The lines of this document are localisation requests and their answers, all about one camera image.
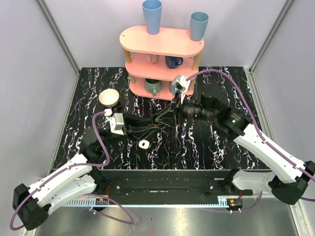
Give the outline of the green glazed mug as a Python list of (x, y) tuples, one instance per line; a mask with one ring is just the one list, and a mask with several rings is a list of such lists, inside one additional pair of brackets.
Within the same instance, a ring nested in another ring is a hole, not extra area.
[(162, 81), (154, 79), (145, 79), (145, 89), (147, 92), (156, 96), (157, 93), (162, 89)]

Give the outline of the white earbud case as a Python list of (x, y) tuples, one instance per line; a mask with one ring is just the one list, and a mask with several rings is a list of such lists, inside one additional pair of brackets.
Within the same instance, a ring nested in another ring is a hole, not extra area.
[(147, 140), (141, 140), (141, 141), (139, 141), (138, 146), (139, 146), (141, 149), (148, 149), (149, 146), (150, 146), (150, 142), (147, 141)]

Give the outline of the right blue plastic tumbler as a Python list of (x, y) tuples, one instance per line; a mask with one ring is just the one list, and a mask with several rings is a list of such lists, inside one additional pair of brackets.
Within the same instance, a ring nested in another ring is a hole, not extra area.
[(200, 41), (206, 31), (209, 16), (204, 12), (194, 12), (190, 16), (190, 38), (193, 41)]

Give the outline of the aluminium rail frame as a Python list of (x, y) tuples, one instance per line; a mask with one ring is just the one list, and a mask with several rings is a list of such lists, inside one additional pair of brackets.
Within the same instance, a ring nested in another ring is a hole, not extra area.
[(250, 191), (238, 191), (235, 195), (226, 195), (215, 189), (197, 193), (192, 190), (132, 190), (114, 194), (109, 189), (104, 194), (97, 194), (96, 184), (90, 176), (73, 181), (68, 186), (51, 192), (45, 185), (34, 193), (33, 199), (47, 214), (52, 214), (61, 207), (106, 208), (120, 207), (153, 207), (153, 208), (226, 208), (232, 211), (241, 210), (243, 196), (252, 196)]

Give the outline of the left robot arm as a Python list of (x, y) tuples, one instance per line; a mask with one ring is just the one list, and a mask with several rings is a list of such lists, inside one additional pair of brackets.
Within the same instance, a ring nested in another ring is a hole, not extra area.
[(58, 208), (82, 195), (100, 195), (106, 190), (106, 182), (100, 168), (110, 164), (110, 154), (106, 142), (115, 138), (131, 138), (137, 143), (159, 129), (154, 118), (141, 118), (125, 113), (109, 115), (110, 130), (101, 131), (96, 126), (96, 118), (107, 115), (98, 112), (92, 118), (92, 126), (85, 130), (79, 152), (59, 169), (42, 180), (26, 186), (18, 185), (13, 193), (14, 213), (10, 229), (16, 217), (22, 227), (31, 231), (39, 227)]

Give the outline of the pink three-tier wooden shelf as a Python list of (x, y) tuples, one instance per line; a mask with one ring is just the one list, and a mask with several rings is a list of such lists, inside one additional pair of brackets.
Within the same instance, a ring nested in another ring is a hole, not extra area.
[[(170, 83), (177, 75), (189, 77), (199, 71), (204, 40), (193, 41), (189, 30), (160, 28), (159, 33), (147, 33), (145, 26), (132, 26), (120, 35), (124, 50), (129, 87), (133, 94), (153, 99), (171, 100)], [(158, 62), (147, 62), (147, 54), (159, 55)], [(182, 57), (184, 62), (175, 69), (165, 64), (165, 56)], [(162, 89), (156, 96), (145, 89), (145, 79), (162, 81)]]

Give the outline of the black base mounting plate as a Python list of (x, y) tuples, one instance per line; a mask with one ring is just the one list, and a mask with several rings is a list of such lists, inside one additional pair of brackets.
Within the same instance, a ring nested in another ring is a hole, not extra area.
[(215, 189), (226, 195), (235, 195), (240, 190), (226, 181), (229, 174), (229, 170), (103, 170), (93, 171), (92, 176), (96, 178), (94, 192), (97, 194), (104, 194), (106, 189), (114, 194), (175, 189), (203, 193)]

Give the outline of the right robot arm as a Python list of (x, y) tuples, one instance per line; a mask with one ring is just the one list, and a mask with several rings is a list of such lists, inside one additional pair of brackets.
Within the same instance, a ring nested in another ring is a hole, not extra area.
[(303, 162), (279, 148), (248, 115), (229, 107), (227, 96), (218, 85), (205, 85), (199, 101), (189, 101), (176, 92), (171, 103), (154, 115), (153, 120), (166, 124), (169, 118), (173, 118), (174, 123), (189, 118), (209, 121), (219, 136), (246, 148), (270, 168), (270, 172), (231, 170), (219, 184), (220, 190), (229, 195), (240, 190), (256, 190), (271, 193), (283, 203), (294, 205), (303, 198), (315, 174), (313, 161)]

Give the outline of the cream ceramic bowl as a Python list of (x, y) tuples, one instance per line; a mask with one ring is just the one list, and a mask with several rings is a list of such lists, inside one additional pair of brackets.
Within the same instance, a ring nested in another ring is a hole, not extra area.
[(109, 88), (102, 91), (98, 99), (103, 106), (112, 108), (118, 104), (120, 95), (117, 90)]

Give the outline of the light blue butterfly mug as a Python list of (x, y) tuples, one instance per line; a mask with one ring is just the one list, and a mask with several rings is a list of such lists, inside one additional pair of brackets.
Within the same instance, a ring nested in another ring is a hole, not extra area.
[(176, 97), (181, 94), (182, 86), (179, 83), (170, 83), (169, 90)]

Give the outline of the dark blue mug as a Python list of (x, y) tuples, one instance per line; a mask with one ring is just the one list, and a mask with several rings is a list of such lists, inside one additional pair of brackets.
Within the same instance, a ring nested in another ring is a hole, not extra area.
[(182, 57), (165, 56), (165, 64), (169, 69), (175, 69), (184, 62)]

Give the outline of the left blue plastic tumbler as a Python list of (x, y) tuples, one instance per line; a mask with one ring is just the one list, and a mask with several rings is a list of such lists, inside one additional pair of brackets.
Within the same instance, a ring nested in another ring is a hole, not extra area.
[(162, 2), (159, 0), (145, 0), (142, 3), (147, 33), (155, 35), (159, 33)]

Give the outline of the blue plastic tumbler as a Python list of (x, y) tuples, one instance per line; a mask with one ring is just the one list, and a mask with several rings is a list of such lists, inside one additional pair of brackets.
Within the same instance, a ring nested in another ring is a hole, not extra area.
[(200, 41), (206, 31), (209, 16), (204, 12), (194, 12), (190, 16), (190, 38), (193, 41)]
[(159, 0), (145, 0), (142, 3), (147, 33), (155, 35), (159, 33), (162, 2)]

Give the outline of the pink mug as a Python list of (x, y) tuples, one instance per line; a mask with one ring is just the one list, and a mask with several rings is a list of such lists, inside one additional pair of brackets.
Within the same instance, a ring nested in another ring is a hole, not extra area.
[(147, 62), (150, 64), (155, 64), (158, 62), (159, 55), (147, 54)]

